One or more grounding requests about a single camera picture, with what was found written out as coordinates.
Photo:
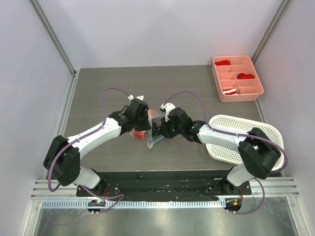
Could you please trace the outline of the red fake pepper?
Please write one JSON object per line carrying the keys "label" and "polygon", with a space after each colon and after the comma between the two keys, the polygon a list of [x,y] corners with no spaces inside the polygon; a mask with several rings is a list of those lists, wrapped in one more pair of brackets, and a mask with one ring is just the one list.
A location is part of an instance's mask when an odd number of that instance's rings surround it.
{"label": "red fake pepper", "polygon": [[138,140],[143,140],[145,139],[145,131],[136,131],[134,130],[133,132],[133,136],[134,138],[138,139]]}

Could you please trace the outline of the dark fake grape bunch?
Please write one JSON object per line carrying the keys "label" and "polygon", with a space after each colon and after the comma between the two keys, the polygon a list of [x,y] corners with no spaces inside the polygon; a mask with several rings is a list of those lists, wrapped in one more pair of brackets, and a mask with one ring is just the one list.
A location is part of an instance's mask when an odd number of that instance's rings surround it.
{"label": "dark fake grape bunch", "polygon": [[161,135],[161,126],[157,125],[155,123],[152,124],[152,136],[153,137],[158,137]]}

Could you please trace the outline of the clear zip top bag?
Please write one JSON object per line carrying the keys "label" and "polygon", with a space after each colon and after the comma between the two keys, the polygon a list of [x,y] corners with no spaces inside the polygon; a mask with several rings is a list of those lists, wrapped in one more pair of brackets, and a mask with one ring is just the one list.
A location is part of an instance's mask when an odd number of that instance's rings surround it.
{"label": "clear zip top bag", "polygon": [[[162,115],[160,112],[156,112],[156,116],[155,116],[155,117],[150,117],[149,115],[148,115],[148,117],[149,117],[148,121],[149,121],[149,124],[150,124],[150,126],[151,126],[151,129],[146,130],[146,131],[145,131],[145,134],[146,134],[146,135],[145,135],[145,139],[139,140],[139,141],[142,141],[142,142],[146,145],[146,147],[149,149],[149,146],[150,146],[150,145],[155,145],[157,142],[161,141],[161,140],[164,138],[163,135],[160,135],[160,136],[158,136],[158,137],[153,137],[153,136],[152,136],[152,124],[155,123],[155,124],[161,126],[161,119],[164,118],[164,115]],[[135,129],[132,129],[132,130],[129,132],[129,134],[130,134],[131,137],[133,137],[133,138],[134,138],[134,136],[133,136],[134,130],[135,130]]]}

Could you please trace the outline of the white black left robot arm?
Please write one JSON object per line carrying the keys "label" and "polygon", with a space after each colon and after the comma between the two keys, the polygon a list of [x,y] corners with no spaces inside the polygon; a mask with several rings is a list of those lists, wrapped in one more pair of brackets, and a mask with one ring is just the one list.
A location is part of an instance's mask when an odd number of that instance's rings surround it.
{"label": "white black left robot arm", "polygon": [[103,122],[80,134],[55,137],[43,162],[48,171],[49,190],[56,191],[51,185],[51,180],[55,179],[60,186],[75,184],[94,196],[103,195],[105,180],[95,170],[83,167],[81,159],[99,145],[131,130],[149,130],[148,110],[144,97],[138,96],[123,110],[111,113]]}

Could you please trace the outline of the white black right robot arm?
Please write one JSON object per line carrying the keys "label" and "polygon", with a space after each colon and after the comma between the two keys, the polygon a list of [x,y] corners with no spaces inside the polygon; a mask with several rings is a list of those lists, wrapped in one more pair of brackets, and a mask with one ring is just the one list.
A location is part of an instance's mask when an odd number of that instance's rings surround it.
{"label": "white black right robot arm", "polygon": [[242,163],[233,167],[222,182],[227,194],[234,194],[250,179],[266,179],[281,157],[281,147],[259,128],[243,133],[217,129],[205,121],[192,120],[182,108],[171,103],[162,104],[160,110],[165,113],[161,122],[165,138],[181,135],[189,142],[217,145],[240,154]]}

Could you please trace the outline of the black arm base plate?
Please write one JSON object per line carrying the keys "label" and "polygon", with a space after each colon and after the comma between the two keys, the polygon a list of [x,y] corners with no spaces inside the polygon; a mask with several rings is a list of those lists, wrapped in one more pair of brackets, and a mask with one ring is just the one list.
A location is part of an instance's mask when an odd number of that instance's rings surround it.
{"label": "black arm base plate", "polygon": [[100,172],[98,193],[108,197],[123,193],[123,200],[132,202],[200,202],[251,195],[248,181],[233,187],[227,174],[227,170]]}

